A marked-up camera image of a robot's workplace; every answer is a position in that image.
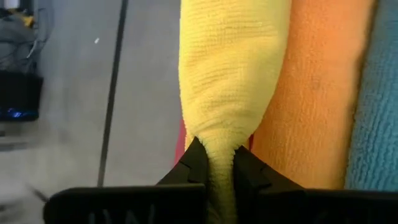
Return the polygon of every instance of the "gray floor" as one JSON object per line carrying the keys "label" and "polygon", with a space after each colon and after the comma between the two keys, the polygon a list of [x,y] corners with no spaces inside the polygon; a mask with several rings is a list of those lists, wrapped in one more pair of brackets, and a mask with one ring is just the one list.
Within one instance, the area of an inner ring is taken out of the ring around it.
{"label": "gray floor", "polygon": [[[47,195],[97,184],[121,7],[121,0],[52,1],[41,117],[23,126],[25,147],[0,152],[0,180],[22,179]],[[105,185],[154,184],[172,166],[179,11],[179,0],[129,2]]]}

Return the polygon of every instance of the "orange microfiber towel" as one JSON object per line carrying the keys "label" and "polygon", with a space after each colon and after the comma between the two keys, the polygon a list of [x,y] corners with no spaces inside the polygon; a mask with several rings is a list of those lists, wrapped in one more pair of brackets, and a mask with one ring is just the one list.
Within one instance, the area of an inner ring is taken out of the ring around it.
{"label": "orange microfiber towel", "polygon": [[292,1],[282,73],[252,151],[303,187],[343,188],[372,6]]}

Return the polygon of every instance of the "white object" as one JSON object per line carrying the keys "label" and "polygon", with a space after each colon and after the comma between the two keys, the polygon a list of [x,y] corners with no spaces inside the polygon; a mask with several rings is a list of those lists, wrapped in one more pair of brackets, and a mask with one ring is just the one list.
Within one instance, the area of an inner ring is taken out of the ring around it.
{"label": "white object", "polygon": [[20,4],[19,0],[4,0],[4,7],[6,9],[16,9]]}

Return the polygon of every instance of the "blue microfiber towel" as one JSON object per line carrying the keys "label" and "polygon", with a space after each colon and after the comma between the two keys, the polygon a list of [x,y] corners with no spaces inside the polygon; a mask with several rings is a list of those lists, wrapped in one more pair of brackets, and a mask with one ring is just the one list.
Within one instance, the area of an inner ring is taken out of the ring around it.
{"label": "blue microfiber towel", "polygon": [[398,190],[398,0],[380,0],[376,10],[345,188],[395,191]]}

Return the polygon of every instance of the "yellow microfiber towel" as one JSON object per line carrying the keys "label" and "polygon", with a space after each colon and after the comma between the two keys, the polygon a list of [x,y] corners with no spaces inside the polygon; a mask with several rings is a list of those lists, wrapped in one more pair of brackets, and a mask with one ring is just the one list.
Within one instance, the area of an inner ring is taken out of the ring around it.
{"label": "yellow microfiber towel", "polygon": [[304,187],[343,187],[372,6],[292,2],[282,73],[252,152]]}
{"label": "yellow microfiber towel", "polygon": [[236,222],[234,150],[259,126],[282,66],[290,0],[182,0],[179,80],[186,145],[206,148],[210,203]]}

